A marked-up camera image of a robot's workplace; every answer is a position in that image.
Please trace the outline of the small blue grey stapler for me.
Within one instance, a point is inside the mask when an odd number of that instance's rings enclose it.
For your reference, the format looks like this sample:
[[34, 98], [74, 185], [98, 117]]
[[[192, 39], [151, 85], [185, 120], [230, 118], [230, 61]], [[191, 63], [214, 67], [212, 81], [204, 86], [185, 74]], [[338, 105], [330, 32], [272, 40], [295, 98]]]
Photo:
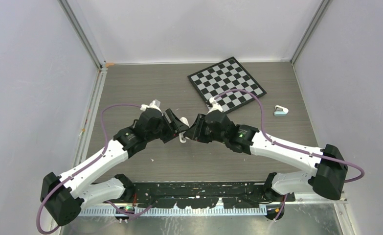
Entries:
[[275, 117], [283, 117], [289, 113], [289, 109], [280, 105], [275, 105], [273, 115]]

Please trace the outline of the white stapler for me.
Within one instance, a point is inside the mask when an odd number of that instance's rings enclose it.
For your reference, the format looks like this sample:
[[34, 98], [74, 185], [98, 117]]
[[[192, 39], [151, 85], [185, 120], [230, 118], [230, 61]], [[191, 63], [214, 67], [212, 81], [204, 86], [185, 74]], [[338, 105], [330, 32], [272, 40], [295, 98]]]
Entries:
[[181, 128], [181, 132], [179, 133], [179, 141], [181, 143], [186, 143], [187, 137], [184, 136], [184, 133], [185, 133], [185, 131], [187, 131], [189, 129], [190, 125], [189, 125], [189, 122], [188, 122], [186, 117], [181, 117], [180, 121], [183, 124], [183, 126]]

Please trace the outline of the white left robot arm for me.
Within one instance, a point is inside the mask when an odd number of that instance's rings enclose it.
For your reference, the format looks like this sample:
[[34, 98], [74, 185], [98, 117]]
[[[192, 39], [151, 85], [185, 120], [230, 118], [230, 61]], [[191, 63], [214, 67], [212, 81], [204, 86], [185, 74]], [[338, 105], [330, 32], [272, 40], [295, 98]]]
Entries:
[[135, 185], [124, 174], [98, 184], [95, 181], [144, 150], [147, 143], [154, 140], [167, 143], [189, 128], [188, 120], [178, 118], [171, 109], [162, 112], [144, 106], [141, 110], [132, 125], [120, 129], [96, 154], [60, 175], [51, 172], [44, 177], [41, 203], [58, 226], [69, 224], [87, 207], [114, 199], [123, 203], [133, 200]]

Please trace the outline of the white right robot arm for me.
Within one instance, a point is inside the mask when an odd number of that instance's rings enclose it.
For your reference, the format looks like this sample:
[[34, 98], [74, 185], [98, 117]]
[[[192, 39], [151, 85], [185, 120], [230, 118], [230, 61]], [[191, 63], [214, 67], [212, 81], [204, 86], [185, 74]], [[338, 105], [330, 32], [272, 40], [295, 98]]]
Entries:
[[217, 141], [236, 153], [268, 157], [299, 169], [292, 173], [270, 173], [263, 195], [270, 201], [293, 192], [314, 192], [330, 200], [341, 198], [348, 166], [336, 146], [324, 149], [299, 145], [249, 125], [234, 124], [226, 114], [199, 114], [185, 137], [202, 143]]

